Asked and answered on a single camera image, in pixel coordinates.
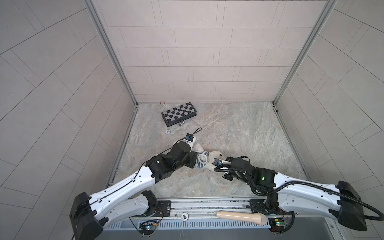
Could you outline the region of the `blue white striped sweater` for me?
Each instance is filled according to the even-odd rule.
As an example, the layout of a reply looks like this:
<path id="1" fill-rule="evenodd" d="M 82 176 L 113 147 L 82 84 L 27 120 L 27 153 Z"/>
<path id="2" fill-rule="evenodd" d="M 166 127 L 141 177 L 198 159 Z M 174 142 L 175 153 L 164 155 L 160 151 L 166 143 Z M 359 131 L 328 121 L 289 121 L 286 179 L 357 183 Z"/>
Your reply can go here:
<path id="1" fill-rule="evenodd" d="M 209 161 L 209 153 L 206 151 L 197 152 L 197 160 L 195 163 L 195 168 L 203 169 Z"/>

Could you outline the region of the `white teddy bear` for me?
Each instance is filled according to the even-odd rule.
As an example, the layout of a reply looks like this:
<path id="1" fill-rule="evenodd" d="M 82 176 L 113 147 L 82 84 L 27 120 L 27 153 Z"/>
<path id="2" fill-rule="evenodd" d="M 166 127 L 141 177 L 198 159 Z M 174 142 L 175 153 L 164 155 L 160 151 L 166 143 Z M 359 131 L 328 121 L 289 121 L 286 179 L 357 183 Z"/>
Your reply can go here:
<path id="1" fill-rule="evenodd" d="M 199 143 L 197 143 L 193 146 L 192 151 L 197 153 L 197 152 L 206 151 L 206 150 L 204 150 L 203 147 Z M 223 157 L 223 154 L 219 151 L 211 151 L 208 153 L 209 153 L 209 161 L 203 169 L 208 169 L 208 170 L 212 171 L 216 167 L 213 165 L 214 158 L 224 160 L 224 157 Z"/>

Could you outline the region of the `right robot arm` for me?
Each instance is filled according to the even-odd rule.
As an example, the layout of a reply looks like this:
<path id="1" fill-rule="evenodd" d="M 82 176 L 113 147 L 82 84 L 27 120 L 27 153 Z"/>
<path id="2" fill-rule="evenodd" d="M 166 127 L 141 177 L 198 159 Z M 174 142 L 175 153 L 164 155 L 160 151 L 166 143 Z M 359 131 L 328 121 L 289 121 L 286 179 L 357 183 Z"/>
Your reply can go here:
<path id="1" fill-rule="evenodd" d="M 215 159 L 214 165 L 217 172 L 224 172 L 224 179 L 242 181 L 253 194 L 266 197 L 265 208 L 270 214 L 305 212 L 335 219 L 352 230 L 368 229 L 361 197 L 347 182 L 333 185 L 302 181 L 274 170 L 256 168 L 245 156 Z"/>

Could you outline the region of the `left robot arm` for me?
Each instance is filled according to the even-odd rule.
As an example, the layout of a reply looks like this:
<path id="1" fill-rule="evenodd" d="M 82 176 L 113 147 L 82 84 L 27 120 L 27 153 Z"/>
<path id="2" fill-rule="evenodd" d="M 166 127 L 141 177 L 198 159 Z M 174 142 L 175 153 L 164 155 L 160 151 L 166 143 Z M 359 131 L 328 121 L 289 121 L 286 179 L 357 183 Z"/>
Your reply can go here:
<path id="1" fill-rule="evenodd" d="M 184 166 L 193 169 L 203 153 L 200 144 L 181 141 L 167 154 L 150 158 L 135 173 L 113 186 L 91 195 L 80 193 L 74 198 L 70 211 L 73 239 L 94 240 L 115 222 L 152 215 L 158 200 L 150 187 Z"/>

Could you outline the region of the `black white chessboard box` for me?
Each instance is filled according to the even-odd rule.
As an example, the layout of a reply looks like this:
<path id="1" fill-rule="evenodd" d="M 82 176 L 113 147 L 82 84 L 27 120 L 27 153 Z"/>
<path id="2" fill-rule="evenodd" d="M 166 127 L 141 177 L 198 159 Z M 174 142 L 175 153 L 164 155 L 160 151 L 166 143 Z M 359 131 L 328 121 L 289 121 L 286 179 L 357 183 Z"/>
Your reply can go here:
<path id="1" fill-rule="evenodd" d="M 188 102 L 186 104 L 164 111 L 161 113 L 161 115 L 167 127 L 170 127 L 197 116 L 197 110 L 191 102 Z"/>

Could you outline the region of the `right circuit board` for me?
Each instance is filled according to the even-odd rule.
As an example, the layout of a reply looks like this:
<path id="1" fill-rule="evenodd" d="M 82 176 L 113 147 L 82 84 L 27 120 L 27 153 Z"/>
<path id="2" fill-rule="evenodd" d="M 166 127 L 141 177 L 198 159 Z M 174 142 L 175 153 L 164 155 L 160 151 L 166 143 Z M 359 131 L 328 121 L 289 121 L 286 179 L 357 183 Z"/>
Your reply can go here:
<path id="1" fill-rule="evenodd" d="M 283 232 L 286 228 L 287 222 L 282 218 L 268 218 L 268 222 L 270 225 L 269 230 L 272 233 L 280 233 Z"/>

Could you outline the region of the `circuit board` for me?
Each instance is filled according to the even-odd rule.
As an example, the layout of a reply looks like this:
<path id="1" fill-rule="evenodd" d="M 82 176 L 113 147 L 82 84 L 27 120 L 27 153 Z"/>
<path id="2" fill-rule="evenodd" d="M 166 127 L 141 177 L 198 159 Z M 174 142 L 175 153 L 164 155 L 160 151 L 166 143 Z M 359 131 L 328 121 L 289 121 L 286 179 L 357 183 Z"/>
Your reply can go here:
<path id="1" fill-rule="evenodd" d="M 272 233 L 280 233 L 283 232 L 286 228 L 287 222 L 282 218 L 268 218 L 268 222 L 270 225 L 269 230 Z"/>
<path id="2" fill-rule="evenodd" d="M 144 236 L 149 236 L 155 232 L 155 230 L 158 227 L 158 222 L 157 221 L 145 221 L 143 223 L 140 223 L 139 225 L 139 232 L 140 234 Z"/>

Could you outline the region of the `left circuit board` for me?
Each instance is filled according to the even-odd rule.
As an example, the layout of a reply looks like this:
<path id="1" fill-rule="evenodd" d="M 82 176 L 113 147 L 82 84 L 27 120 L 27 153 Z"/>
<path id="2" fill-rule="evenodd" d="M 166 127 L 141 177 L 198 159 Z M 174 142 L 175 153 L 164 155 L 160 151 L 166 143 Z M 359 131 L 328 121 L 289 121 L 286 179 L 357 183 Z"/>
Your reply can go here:
<path id="1" fill-rule="evenodd" d="M 155 232 L 155 230 L 158 227 L 158 222 L 157 221 L 145 221 L 143 223 L 140 223 L 139 225 L 139 232 L 140 234 L 144 236 L 149 236 Z"/>

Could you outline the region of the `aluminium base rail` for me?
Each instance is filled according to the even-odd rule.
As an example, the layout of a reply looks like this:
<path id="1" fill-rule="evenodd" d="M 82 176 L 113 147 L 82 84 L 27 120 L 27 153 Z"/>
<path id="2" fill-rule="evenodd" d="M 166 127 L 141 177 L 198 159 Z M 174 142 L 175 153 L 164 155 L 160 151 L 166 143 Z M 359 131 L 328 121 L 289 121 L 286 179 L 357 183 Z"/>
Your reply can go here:
<path id="1" fill-rule="evenodd" d="M 115 206 L 111 200 L 105 201 L 106 206 L 103 206 L 103 203 L 98 201 L 91 205 L 91 212 L 98 221 L 108 218 L 108 224 L 136 216 L 181 218 L 184 221 L 198 217 L 215 218 L 220 211 L 260 213 L 268 218 L 286 215 L 289 212 L 299 215 L 331 216 L 327 207 L 289 195 L 284 195 L 275 208 L 272 207 L 271 200 L 251 197 L 155 200 L 153 197 L 139 195 Z"/>

